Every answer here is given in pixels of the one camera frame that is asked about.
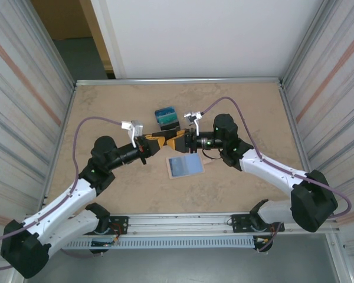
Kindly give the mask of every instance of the cable connector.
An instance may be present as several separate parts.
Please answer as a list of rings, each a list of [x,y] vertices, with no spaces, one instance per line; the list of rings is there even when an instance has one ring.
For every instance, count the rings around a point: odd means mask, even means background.
[[[199,136],[199,123],[198,120],[202,118],[202,113],[201,112],[190,112],[188,114],[183,115],[187,121],[191,124],[195,124],[196,126],[196,136]]]
[[[135,137],[140,137],[143,134],[143,124],[137,120],[135,121],[122,121],[121,128],[128,131],[131,143],[136,148]]]

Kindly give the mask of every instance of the white wall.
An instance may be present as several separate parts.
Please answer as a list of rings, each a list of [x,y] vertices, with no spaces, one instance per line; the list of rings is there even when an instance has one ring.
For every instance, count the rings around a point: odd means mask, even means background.
[[[91,0],[117,78],[286,70],[322,0]]]

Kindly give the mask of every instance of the gray floor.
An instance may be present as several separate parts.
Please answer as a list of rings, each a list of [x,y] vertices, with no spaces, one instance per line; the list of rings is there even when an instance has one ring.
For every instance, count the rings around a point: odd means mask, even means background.
[[[92,37],[54,40],[54,44],[75,80],[107,80]]]
[[[27,282],[338,282],[324,235],[280,235],[268,255],[252,249],[108,251],[74,259],[60,252]]]

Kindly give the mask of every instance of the corrugated metal wall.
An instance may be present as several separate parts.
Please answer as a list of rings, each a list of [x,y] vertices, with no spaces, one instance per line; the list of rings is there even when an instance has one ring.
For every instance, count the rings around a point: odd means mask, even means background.
[[[354,0],[332,5],[286,91],[312,168],[353,203],[339,223],[354,263]]]
[[[0,234],[43,197],[74,89],[61,64],[29,2],[0,0]]]

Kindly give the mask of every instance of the marble-patterned surface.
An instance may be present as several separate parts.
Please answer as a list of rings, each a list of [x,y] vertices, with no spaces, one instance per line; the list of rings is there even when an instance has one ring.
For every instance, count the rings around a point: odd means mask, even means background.
[[[301,168],[297,150],[278,92],[277,84],[159,84],[80,86],[74,100],[67,131],[55,170],[49,200],[73,181],[71,159],[73,136],[78,123],[87,116],[140,120],[143,133],[159,130],[154,111],[174,106],[179,117],[187,111],[203,111],[213,101],[231,96],[240,105],[260,150],[289,166]],[[239,126],[239,135],[249,138],[235,107],[222,101],[201,120],[201,130],[212,130],[214,117],[230,113]],[[180,119],[182,126],[187,123]],[[129,142],[126,131],[103,121],[88,121],[77,142],[80,170],[90,157],[94,141],[112,136],[117,145]],[[209,152],[217,156],[216,151]],[[221,160],[205,165],[205,173],[170,180],[166,158],[177,156],[169,147],[147,159],[135,161],[114,171],[116,179],[95,200],[111,213],[194,213],[233,212],[251,209],[261,199],[287,199],[281,191],[253,175],[227,167]]]

